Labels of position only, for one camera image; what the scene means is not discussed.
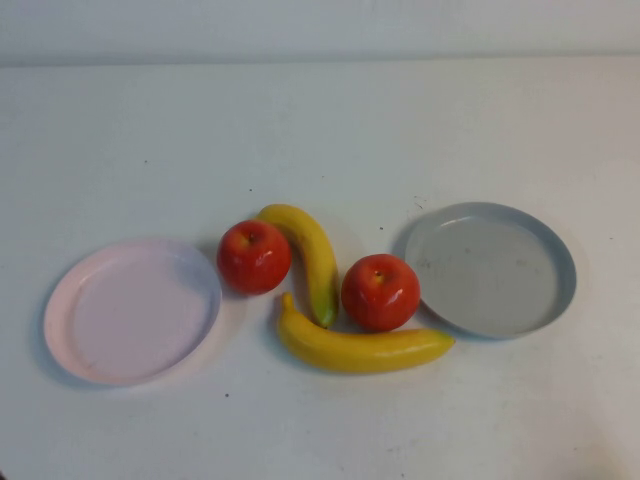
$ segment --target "toy fruit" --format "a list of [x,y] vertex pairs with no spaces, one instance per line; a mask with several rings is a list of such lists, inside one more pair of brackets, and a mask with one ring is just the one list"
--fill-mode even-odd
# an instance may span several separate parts
[[269,205],[258,218],[274,225],[300,251],[306,270],[313,319],[327,328],[338,315],[338,267],[331,243],[308,213],[290,205]]
[[337,333],[314,325],[282,297],[278,336],[287,349],[311,365],[346,373],[376,373],[414,367],[444,355],[455,343],[436,330]]
[[362,327],[387,332],[403,325],[420,304],[420,282],[403,260],[370,255],[358,260],[342,282],[342,305]]
[[273,290],[291,266],[287,239],[274,226],[246,220],[231,227],[218,247],[220,274],[235,290],[260,294]]

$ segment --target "red apple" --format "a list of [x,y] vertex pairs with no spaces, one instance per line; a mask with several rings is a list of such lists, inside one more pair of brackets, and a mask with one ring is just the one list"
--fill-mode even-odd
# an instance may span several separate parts
[[260,294],[276,288],[291,266],[289,242],[273,225],[246,220],[224,234],[218,246],[218,270],[235,290]]
[[406,323],[420,304],[420,282],[409,265],[386,253],[361,258],[342,282],[342,305],[367,330]]

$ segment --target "white table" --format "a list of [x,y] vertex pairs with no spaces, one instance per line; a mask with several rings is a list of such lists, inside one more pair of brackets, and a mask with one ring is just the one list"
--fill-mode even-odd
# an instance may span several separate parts
[[[0,70],[0,469],[640,478],[639,128],[640,58]],[[558,322],[460,338],[408,371],[332,375],[274,337],[287,280],[228,296],[197,355],[151,384],[89,387],[43,348],[56,280],[110,242],[211,246],[288,202],[325,226],[344,272],[467,200],[523,209],[565,240],[579,286]]]

